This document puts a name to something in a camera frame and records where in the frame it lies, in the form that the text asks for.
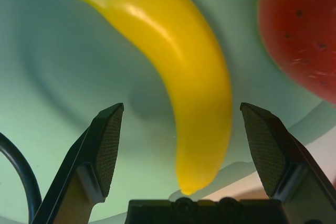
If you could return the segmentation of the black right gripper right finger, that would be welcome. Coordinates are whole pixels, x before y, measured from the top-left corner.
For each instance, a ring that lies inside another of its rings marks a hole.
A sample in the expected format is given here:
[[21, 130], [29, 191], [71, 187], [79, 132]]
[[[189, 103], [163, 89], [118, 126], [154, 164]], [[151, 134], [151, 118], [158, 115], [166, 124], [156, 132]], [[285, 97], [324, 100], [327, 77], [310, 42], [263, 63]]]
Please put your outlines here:
[[249, 103], [240, 110], [267, 196], [281, 201], [290, 223], [335, 223], [335, 189], [309, 151], [271, 112]]

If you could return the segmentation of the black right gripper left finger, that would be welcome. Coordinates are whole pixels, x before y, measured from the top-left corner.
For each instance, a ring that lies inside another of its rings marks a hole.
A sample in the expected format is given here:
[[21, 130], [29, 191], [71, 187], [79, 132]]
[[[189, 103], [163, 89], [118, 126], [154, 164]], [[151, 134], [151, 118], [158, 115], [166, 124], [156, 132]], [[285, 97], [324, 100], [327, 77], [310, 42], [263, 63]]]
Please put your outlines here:
[[88, 223], [105, 202], [116, 166], [124, 106], [100, 111], [67, 152], [34, 223]]

